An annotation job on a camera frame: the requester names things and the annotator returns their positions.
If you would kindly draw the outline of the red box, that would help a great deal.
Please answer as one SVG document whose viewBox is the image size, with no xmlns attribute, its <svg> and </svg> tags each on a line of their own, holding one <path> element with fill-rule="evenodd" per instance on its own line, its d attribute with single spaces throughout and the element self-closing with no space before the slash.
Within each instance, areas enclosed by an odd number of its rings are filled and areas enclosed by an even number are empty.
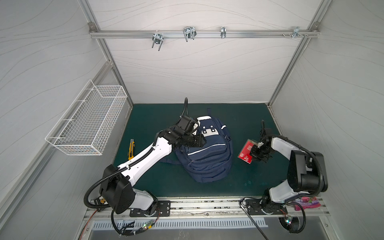
<svg viewBox="0 0 384 240">
<path fill-rule="evenodd" d="M 243 146 L 242 150 L 238 154 L 238 158 L 247 164 L 252 163 L 251 149 L 254 145 L 258 145 L 258 142 L 248 139 Z"/>
</svg>

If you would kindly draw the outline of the navy blue student backpack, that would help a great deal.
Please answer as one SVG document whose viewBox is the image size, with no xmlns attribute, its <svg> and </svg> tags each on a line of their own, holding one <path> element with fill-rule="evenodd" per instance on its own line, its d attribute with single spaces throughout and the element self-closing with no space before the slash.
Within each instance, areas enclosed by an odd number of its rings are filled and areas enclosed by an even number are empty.
<svg viewBox="0 0 384 240">
<path fill-rule="evenodd" d="M 175 150 L 177 161 L 162 158 L 161 163 L 182 165 L 186 172 L 198 183 L 211 183 L 225 178 L 232 167 L 233 141 L 228 127 L 217 117 L 212 116 L 210 108 L 207 115 L 198 117 L 202 134 L 207 143 L 201 148 L 182 146 Z"/>
</svg>

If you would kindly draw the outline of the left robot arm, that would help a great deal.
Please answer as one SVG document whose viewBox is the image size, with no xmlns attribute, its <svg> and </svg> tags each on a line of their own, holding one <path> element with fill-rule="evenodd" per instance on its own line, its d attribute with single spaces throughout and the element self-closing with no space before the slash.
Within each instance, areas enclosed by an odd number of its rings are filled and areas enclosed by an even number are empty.
<svg viewBox="0 0 384 240">
<path fill-rule="evenodd" d="M 206 144 L 203 134 L 198 134 L 200 123 L 189 117 L 188 100 L 178 121 L 155 135 L 146 149 L 131 160 L 105 168 L 103 178 L 94 183 L 84 195 L 84 205 L 90 209 L 111 207 L 116 214 L 128 209 L 140 209 L 146 215 L 154 214 L 158 199 L 147 191 L 134 189 L 140 177 L 155 163 L 168 156 L 174 149 L 185 146 L 200 148 Z"/>
</svg>

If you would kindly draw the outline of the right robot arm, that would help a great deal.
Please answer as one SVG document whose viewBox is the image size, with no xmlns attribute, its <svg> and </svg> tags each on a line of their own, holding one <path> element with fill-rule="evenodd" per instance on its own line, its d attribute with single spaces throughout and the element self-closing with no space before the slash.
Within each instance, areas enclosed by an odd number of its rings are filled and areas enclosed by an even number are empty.
<svg viewBox="0 0 384 240">
<path fill-rule="evenodd" d="M 265 127 L 265 121 L 261 121 L 260 139 L 251 148 L 252 160 L 266 163 L 275 152 L 288 159 L 289 166 L 287 179 L 265 190 L 260 200 L 260 208 L 267 215 L 298 198 L 316 197 L 328 189 L 324 156 L 287 137 L 273 134 Z"/>
</svg>

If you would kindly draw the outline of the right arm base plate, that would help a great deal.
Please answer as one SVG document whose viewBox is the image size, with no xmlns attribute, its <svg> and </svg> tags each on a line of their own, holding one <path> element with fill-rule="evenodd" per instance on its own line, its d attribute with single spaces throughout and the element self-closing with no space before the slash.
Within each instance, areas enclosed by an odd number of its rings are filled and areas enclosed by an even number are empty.
<svg viewBox="0 0 384 240">
<path fill-rule="evenodd" d="M 283 215 L 288 211 L 282 204 L 266 201 L 261 199 L 247 198 L 242 201 L 242 205 L 246 208 L 247 212 L 252 215 Z"/>
</svg>

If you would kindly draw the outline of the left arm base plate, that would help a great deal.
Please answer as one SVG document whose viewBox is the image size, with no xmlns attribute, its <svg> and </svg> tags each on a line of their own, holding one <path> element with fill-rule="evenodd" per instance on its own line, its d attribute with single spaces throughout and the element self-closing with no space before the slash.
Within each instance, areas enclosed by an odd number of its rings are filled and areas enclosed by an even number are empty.
<svg viewBox="0 0 384 240">
<path fill-rule="evenodd" d="M 170 201 L 154 201 L 147 210 L 131 209 L 130 217 L 169 217 L 171 210 Z"/>
</svg>

